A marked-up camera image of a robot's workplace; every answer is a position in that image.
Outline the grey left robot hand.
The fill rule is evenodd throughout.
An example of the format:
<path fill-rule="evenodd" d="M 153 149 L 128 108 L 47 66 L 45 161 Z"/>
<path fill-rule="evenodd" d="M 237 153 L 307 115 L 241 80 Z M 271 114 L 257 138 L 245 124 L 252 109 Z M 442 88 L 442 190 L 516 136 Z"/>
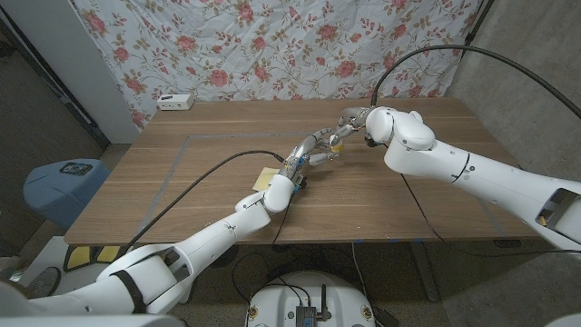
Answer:
<path fill-rule="evenodd" d="M 295 180 L 306 165 L 315 166 L 338 157 L 343 144 L 341 141 L 338 145 L 331 146 L 332 135 L 331 129 L 323 128 L 304 138 L 284 160 L 279 174 Z"/>

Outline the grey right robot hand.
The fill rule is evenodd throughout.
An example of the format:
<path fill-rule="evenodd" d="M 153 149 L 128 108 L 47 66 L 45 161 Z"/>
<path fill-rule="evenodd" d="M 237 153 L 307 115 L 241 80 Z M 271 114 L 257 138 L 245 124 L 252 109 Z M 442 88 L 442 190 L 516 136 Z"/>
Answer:
<path fill-rule="evenodd" d="M 330 145 L 338 145 L 343 138 L 357 132 L 366 126 L 366 121 L 371 108 L 367 107 L 348 107 L 345 108 L 337 122 L 337 128 L 330 137 Z"/>

